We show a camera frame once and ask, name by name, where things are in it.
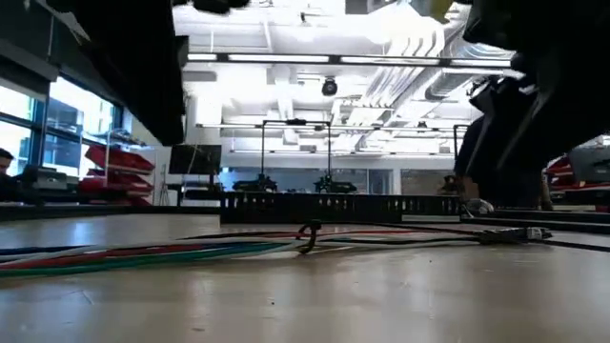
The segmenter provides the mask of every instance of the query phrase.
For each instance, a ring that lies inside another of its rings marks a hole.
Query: green cable
[[[203,252],[172,252],[162,255],[151,255],[151,256],[136,256],[136,257],[123,257],[118,261],[105,261],[105,262],[94,262],[95,264],[75,267],[52,267],[52,268],[35,268],[35,269],[23,269],[23,270],[0,270],[0,277],[9,276],[36,276],[36,275],[65,275],[82,272],[102,272],[118,268],[130,268],[137,267],[152,263],[177,263],[187,262],[197,259],[205,259],[218,257],[223,255],[230,255],[236,253],[248,253],[248,252],[264,252],[270,249],[279,248],[285,244],[278,243],[261,243],[253,246],[245,247],[234,247],[217,249],[213,251]]]

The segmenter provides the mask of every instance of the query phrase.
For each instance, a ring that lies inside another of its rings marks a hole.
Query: black fence
[[[226,224],[292,224],[313,219],[404,223],[417,218],[444,222],[439,217],[458,216],[459,199],[454,196],[224,192],[220,202],[220,221]]]

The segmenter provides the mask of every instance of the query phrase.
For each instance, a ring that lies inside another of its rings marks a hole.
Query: white ceiling
[[[274,0],[274,8],[254,5],[228,16],[197,12],[188,7],[174,9],[177,34],[190,35],[191,52],[388,54],[413,56],[472,57],[473,52],[458,39],[450,40],[463,27],[468,8],[453,5],[444,26],[421,17],[408,5],[389,5],[368,15],[345,15],[345,0]],[[300,13],[306,15],[303,23]],[[504,51],[487,50],[490,56],[507,56]],[[379,68],[346,66],[235,65],[189,63],[185,72],[210,71],[217,75],[221,90],[224,123],[259,124],[263,119],[333,120],[334,125],[380,124],[414,127],[426,121],[428,128],[451,129],[468,124],[479,113],[465,96],[469,74],[443,73],[439,69]],[[321,94],[325,76],[333,76],[338,93]],[[440,100],[430,100],[426,90],[444,90]],[[345,97],[361,98],[391,111],[354,108]],[[260,149],[257,131],[224,132],[232,145]],[[400,131],[372,133],[337,132],[331,141],[334,150],[379,150],[439,152],[449,146],[447,133],[404,134]],[[324,135],[278,131],[268,135],[268,147],[294,149],[295,143],[327,148]]]

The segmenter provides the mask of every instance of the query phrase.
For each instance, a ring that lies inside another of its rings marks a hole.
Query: floor
[[[0,248],[129,243],[218,231],[214,217],[0,224]],[[557,239],[610,245],[610,238]],[[280,255],[0,279],[10,343],[610,342],[610,254],[545,246]]]

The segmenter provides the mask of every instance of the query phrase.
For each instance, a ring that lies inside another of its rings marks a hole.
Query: ceiling
[[[468,7],[454,4],[439,15],[422,4],[427,2],[254,0],[225,17],[189,6],[174,8],[173,16],[176,34],[190,36],[190,52],[510,58],[507,51],[461,40]],[[368,14],[346,14],[350,11]],[[330,139],[326,131],[267,130],[269,150],[326,151],[330,141],[336,153],[448,154],[454,148],[453,126],[469,124],[480,115],[468,103],[469,82],[488,72],[197,62],[187,64],[190,77],[185,79],[194,96],[206,93],[193,85],[215,80],[214,94],[222,98],[222,122],[227,126],[299,118],[368,128],[333,131]],[[337,83],[335,96],[321,93],[326,77]],[[427,129],[405,129],[424,125]],[[222,135],[236,149],[260,151],[260,130],[230,129]]]

